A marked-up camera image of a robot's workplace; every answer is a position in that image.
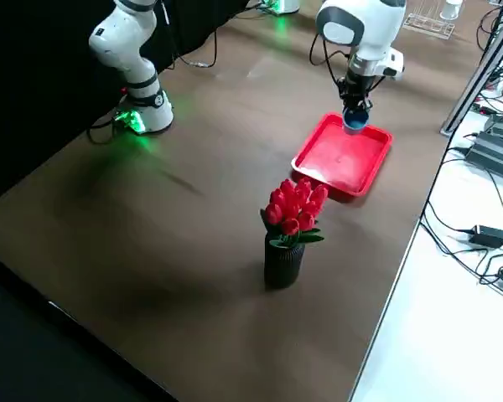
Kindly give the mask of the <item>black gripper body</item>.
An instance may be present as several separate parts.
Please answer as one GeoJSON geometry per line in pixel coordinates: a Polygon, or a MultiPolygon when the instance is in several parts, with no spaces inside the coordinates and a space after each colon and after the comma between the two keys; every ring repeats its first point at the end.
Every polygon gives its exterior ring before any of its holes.
{"type": "Polygon", "coordinates": [[[359,103],[367,96],[373,86],[376,77],[374,75],[346,74],[337,80],[340,99],[344,103],[359,103]]]}

